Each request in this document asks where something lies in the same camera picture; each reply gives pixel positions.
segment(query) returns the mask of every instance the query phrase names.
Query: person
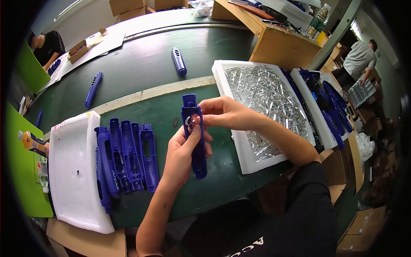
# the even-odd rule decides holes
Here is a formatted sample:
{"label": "person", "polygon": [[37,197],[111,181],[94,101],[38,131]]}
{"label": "person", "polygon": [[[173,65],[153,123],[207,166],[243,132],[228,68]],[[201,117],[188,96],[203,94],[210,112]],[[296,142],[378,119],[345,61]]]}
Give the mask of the person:
{"label": "person", "polygon": [[[219,207],[204,214],[212,219],[211,222],[199,224],[212,233],[190,233],[197,221],[200,220],[201,223],[207,220],[200,216],[191,225],[186,234],[190,234],[188,237],[192,244],[189,245],[191,250],[187,250],[193,256],[335,255],[336,212],[315,148],[306,139],[276,121],[227,96],[201,101],[199,106],[203,111],[205,127],[255,131],[281,150],[298,169],[287,188],[284,216],[266,216],[252,220],[241,217],[242,213],[251,213],[250,208],[238,209],[232,207],[231,203],[228,208],[221,206],[224,210]],[[199,117],[196,118],[196,123],[199,123]],[[183,127],[170,139],[163,176],[136,234],[139,257],[162,256],[161,248],[170,209],[178,191],[190,176],[191,153],[200,138],[201,129],[196,125],[187,140]],[[204,138],[212,140],[207,131],[204,131]],[[212,155],[208,142],[205,150],[207,156]],[[233,204],[241,204],[241,201],[243,200],[234,201]]]}
{"label": "person", "polygon": [[344,60],[343,67],[332,71],[340,86],[347,91],[365,71],[365,78],[360,81],[364,85],[374,69],[377,59],[374,52],[377,50],[377,43],[371,39],[368,43],[363,41],[355,42],[351,46],[351,51]]}
{"label": "person", "polygon": [[45,71],[47,71],[57,58],[65,53],[63,40],[56,30],[52,30],[45,35],[39,35],[38,37],[31,32],[27,43],[31,49],[34,49],[34,56]]}

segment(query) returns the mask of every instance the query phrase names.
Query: orange bottle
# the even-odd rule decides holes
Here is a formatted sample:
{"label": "orange bottle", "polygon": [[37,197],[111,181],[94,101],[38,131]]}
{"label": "orange bottle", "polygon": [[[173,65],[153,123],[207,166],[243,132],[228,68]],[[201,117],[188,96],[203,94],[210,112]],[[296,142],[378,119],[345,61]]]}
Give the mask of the orange bottle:
{"label": "orange bottle", "polygon": [[18,132],[18,139],[23,142],[24,148],[29,151],[33,151],[35,153],[40,154],[48,158],[48,146],[49,143],[38,139],[35,135],[31,134],[29,131],[26,132]]}

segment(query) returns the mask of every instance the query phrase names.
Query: hand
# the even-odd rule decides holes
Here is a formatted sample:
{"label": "hand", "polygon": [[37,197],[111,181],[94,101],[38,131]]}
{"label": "hand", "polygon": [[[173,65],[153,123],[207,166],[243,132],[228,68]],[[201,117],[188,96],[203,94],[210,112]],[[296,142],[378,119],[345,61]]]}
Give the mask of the hand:
{"label": "hand", "polygon": [[268,118],[226,95],[203,100],[199,106],[203,111],[205,127],[219,126],[232,130],[257,131],[264,126]]}
{"label": "hand", "polygon": [[[187,182],[191,170],[191,154],[200,139],[200,125],[194,127],[187,140],[185,140],[183,126],[170,139],[166,165],[161,178],[161,182],[166,183],[167,188],[179,190]],[[212,137],[207,131],[204,131],[204,139],[212,141]],[[211,145],[208,142],[205,142],[205,152],[207,158],[212,155]]]}

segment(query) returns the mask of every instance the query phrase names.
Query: plastic water bottle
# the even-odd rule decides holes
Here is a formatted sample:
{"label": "plastic water bottle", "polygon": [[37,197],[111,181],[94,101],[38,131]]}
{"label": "plastic water bottle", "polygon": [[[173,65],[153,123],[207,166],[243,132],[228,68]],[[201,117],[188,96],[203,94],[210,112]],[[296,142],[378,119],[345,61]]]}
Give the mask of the plastic water bottle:
{"label": "plastic water bottle", "polygon": [[331,6],[324,4],[324,7],[315,13],[314,18],[312,18],[306,31],[309,39],[313,41],[316,40],[318,35],[320,35],[323,31],[328,19],[330,18],[330,10]]}
{"label": "plastic water bottle", "polygon": [[47,173],[47,158],[37,155],[37,172],[40,183],[43,187],[43,193],[48,193],[48,173]]}

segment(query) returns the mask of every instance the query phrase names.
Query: green mat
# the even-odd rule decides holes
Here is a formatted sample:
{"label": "green mat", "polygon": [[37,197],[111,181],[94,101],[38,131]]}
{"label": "green mat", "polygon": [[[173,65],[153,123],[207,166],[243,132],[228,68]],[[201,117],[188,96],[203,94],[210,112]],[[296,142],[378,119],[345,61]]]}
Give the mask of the green mat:
{"label": "green mat", "polygon": [[8,141],[7,157],[10,173],[20,199],[20,203],[28,216],[53,217],[47,194],[43,193],[40,183],[36,182],[34,153],[24,148],[17,138],[18,131],[30,131],[42,138],[43,132],[28,122],[10,103],[6,107],[6,138]]}
{"label": "green mat", "polygon": [[17,56],[16,70],[33,93],[38,93],[50,81],[50,76],[43,70],[26,42],[21,46]]}

